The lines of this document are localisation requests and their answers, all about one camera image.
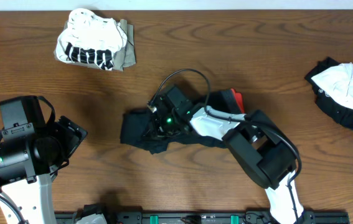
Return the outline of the black pants with red waistband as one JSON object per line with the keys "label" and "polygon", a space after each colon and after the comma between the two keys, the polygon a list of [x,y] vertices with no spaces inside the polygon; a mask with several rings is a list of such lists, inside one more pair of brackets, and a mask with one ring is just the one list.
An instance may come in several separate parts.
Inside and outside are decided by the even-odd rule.
{"label": "black pants with red waistband", "polygon": [[[210,94],[208,105],[225,113],[244,113],[243,96],[230,88]],[[134,146],[158,154],[167,150],[169,143],[178,142],[184,145],[200,144],[206,147],[225,148],[222,141],[211,137],[180,133],[173,137],[156,138],[151,136],[151,112],[148,109],[136,109],[123,115],[120,143]]]}

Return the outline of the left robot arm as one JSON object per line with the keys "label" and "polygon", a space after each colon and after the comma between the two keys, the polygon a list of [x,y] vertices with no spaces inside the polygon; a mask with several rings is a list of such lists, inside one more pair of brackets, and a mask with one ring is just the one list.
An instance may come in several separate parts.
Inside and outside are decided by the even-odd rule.
{"label": "left robot arm", "polygon": [[45,119],[43,96],[18,96],[0,102],[0,208],[7,223],[108,223],[105,206],[56,213],[52,183],[86,138],[87,132],[55,111]]}

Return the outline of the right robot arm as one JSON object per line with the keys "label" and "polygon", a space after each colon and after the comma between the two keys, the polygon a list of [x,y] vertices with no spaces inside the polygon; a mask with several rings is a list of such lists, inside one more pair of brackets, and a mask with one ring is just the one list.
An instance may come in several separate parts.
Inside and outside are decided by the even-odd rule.
{"label": "right robot arm", "polygon": [[221,141],[259,187],[265,189],[270,214],[278,223],[302,223],[294,180],[301,172],[296,146],[260,110],[233,114],[215,110],[206,97],[194,103],[178,86],[158,88],[148,101],[149,137],[169,139],[191,134]]}

